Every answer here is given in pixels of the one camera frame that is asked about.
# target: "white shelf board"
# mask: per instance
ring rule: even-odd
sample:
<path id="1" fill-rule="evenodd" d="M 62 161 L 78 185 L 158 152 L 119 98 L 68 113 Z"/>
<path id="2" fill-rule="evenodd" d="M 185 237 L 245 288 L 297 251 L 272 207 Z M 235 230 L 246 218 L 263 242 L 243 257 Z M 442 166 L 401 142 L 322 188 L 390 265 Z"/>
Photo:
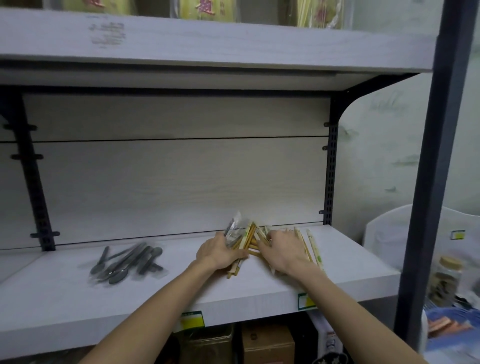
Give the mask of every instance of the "white shelf board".
<path id="1" fill-rule="evenodd" d="M 0 32 L 9 34 L 0 44 L 2 60 L 77 63 L 76 69 L 3 66 L 0 83 L 22 85 L 335 90 L 380 73 L 431 72 L 436 43 L 425 35 L 26 9 L 0 9 Z M 162 72 L 145 65 L 236 71 Z M 360 74 L 248 73 L 252 69 Z"/>
<path id="2" fill-rule="evenodd" d="M 330 279 L 357 301 L 397 294 L 400 273 L 331 226 L 310 226 Z M 301 231 L 306 238 L 306 227 Z M 128 277 L 116 286 L 92 284 L 88 272 L 100 246 L 43 253 L 0 285 L 0 359 L 98 343 L 195 259 L 205 235 L 163 240 L 161 279 Z M 114 251 L 122 249 L 115 246 Z M 298 310 L 298 285 L 274 277 L 257 257 L 236 277 L 216 275 L 186 311 L 202 311 L 207 326 Z"/>

